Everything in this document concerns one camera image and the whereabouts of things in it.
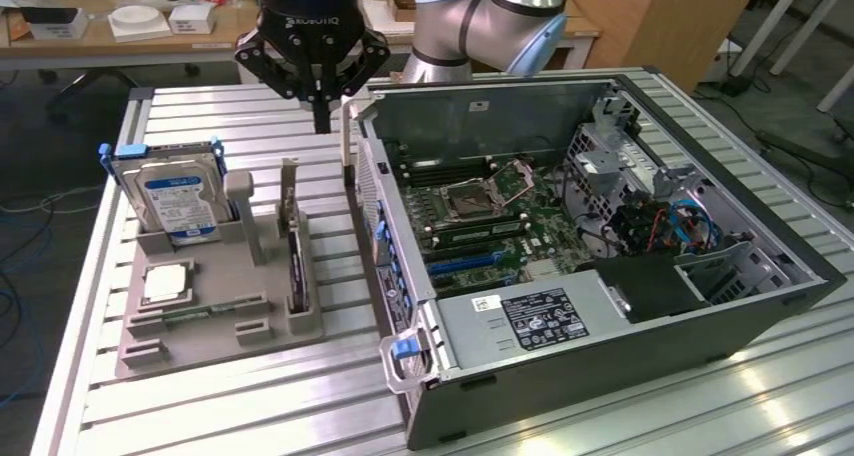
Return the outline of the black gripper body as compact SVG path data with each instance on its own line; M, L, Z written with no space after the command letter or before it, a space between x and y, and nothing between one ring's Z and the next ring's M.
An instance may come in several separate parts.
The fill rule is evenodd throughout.
M365 33L358 0L259 0L258 32L286 61L303 99L338 99L342 66Z

